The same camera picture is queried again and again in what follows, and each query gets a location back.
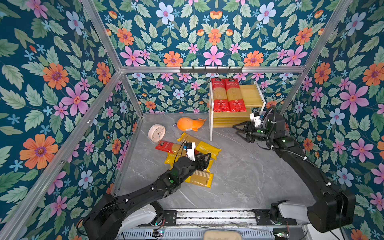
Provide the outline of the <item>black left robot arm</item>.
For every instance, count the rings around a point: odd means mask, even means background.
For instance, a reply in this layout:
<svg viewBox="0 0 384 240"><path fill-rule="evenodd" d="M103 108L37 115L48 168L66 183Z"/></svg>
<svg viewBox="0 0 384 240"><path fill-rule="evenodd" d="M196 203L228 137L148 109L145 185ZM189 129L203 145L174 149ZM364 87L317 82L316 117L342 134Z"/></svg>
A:
<svg viewBox="0 0 384 240"><path fill-rule="evenodd" d="M105 194L83 221L88 238L90 240L115 239L126 217L148 204L175 193L195 171L205 170L210 159L210 153L197 154L194 161L188 157L180 157L171 170L166 171L156 181L142 189L117 197Z"/></svg>

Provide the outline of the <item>red spaghetti bag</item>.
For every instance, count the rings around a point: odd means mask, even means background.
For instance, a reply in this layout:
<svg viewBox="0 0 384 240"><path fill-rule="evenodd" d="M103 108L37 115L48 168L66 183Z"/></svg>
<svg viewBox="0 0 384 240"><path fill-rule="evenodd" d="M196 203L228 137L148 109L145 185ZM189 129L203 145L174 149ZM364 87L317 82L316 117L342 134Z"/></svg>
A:
<svg viewBox="0 0 384 240"><path fill-rule="evenodd" d="M213 78L211 83L213 87L214 112L230 112L225 81Z"/></svg>
<svg viewBox="0 0 384 240"><path fill-rule="evenodd" d="M187 147L192 147L193 144L189 142L182 142L182 144L176 144L171 143L168 141L159 141L158 145L156 146L156 150L163 151L169 154L174 155L180 155L180 156L187 156Z"/></svg>

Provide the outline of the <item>red spaghetti bag front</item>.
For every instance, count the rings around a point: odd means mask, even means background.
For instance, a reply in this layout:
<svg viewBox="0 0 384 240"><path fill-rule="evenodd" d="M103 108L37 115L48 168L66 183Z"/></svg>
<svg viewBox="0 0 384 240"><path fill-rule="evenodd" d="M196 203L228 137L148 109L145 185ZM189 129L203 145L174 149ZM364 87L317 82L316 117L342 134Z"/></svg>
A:
<svg viewBox="0 0 384 240"><path fill-rule="evenodd" d="M213 78L211 83L213 87L214 112L230 112L225 81Z"/></svg>

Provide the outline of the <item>red spaghetti bag under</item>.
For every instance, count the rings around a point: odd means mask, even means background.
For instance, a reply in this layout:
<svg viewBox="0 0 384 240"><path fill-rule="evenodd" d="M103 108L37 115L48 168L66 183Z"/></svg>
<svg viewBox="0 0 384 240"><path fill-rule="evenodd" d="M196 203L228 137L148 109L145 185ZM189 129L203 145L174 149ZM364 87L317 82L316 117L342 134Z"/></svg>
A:
<svg viewBox="0 0 384 240"><path fill-rule="evenodd" d="M242 92L238 80L225 79L227 99L232 113L246 112Z"/></svg>

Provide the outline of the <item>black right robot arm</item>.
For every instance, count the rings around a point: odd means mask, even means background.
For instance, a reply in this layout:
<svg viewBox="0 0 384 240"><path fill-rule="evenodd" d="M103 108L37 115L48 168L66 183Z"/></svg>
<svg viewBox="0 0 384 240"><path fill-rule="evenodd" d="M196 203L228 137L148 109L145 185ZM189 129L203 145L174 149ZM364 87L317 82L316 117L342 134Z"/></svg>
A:
<svg viewBox="0 0 384 240"><path fill-rule="evenodd" d="M355 195L332 184L326 175L311 162L300 144L285 130L285 118L272 113L263 118L251 114L249 121L233 125L237 135L248 143L265 142L290 165L312 193L315 203L311 206L282 200L271 204L270 219L280 223L293 219L311 224L318 232L350 225L354 221Z"/></svg>

